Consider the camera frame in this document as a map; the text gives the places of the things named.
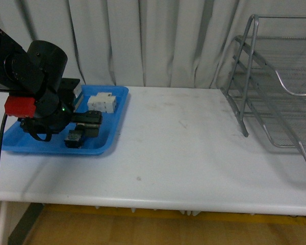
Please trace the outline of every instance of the blue plastic tray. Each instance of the blue plastic tray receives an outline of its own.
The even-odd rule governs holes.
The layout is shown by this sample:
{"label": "blue plastic tray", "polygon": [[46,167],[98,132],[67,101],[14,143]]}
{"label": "blue plastic tray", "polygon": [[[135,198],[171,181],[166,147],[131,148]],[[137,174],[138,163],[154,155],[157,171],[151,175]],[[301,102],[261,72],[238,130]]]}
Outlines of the blue plastic tray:
{"label": "blue plastic tray", "polygon": [[54,134],[50,142],[41,142],[33,139],[28,133],[24,133],[15,122],[5,133],[2,150],[20,153],[36,154],[77,154],[77,155],[99,155],[106,151],[112,144],[116,133],[118,123],[124,108],[128,89],[120,86],[82,86],[84,99],[81,102],[77,112],[88,110],[87,102],[91,95],[97,95],[98,92],[111,92],[116,96],[117,107],[114,113],[102,113],[103,121],[99,129],[97,138],[87,138],[80,149],[67,148],[64,139],[69,130],[75,128],[74,123],[70,123],[61,133]]}

